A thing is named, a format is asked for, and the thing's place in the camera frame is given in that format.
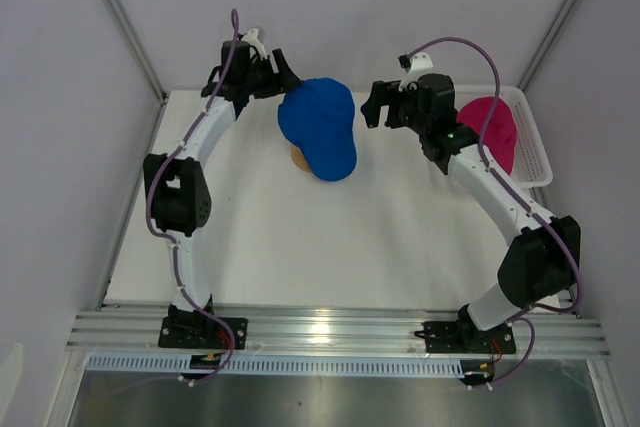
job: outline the blue cloth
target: blue cloth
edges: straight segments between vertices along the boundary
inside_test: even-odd
[[[354,116],[351,92],[333,79],[305,80],[278,107],[282,134],[302,151],[314,175],[329,182],[356,167]]]

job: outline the brown object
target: brown object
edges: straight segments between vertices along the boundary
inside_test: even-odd
[[[309,173],[311,172],[309,164],[307,164],[307,160],[304,158],[304,154],[295,145],[291,146],[291,160],[293,160],[293,163],[296,164],[296,167],[300,170],[304,170]]]

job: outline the table surface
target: table surface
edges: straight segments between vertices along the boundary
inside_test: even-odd
[[[356,106],[367,94],[354,94]],[[299,170],[277,125],[280,98],[253,101],[207,162],[205,227],[214,302],[455,310],[496,282],[507,247],[408,129],[355,119],[358,164],[322,182]],[[153,152],[173,150],[198,109],[174,91]],[[105,301],[169,301],[168,250],[144,222],[140,187]]]

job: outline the gray floor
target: gray floor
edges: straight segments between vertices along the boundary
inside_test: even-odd
[[[164,380],[109,394],[146,377],[87,372],[70,425],[604,425],[583,362],[532,361],[493,392],[453,380],[222,375],[193,389]]]

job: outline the white table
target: white table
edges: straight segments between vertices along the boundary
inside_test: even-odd
[[[354,94],[358,109],[366,98]],[[500,232],[423,157],[415,134],[368,130],[357,112],[358,165],[325,183],[291,161],[279,102],[250,103],[205,169],[214,302],[453,310],[496,282],[506,252]],[[154,152],[175,148],[197,106],[196,91],[171,94]],[[148,233],[144,204],[141,187],[107,302],[168,302],[174,292],[167,248]]]

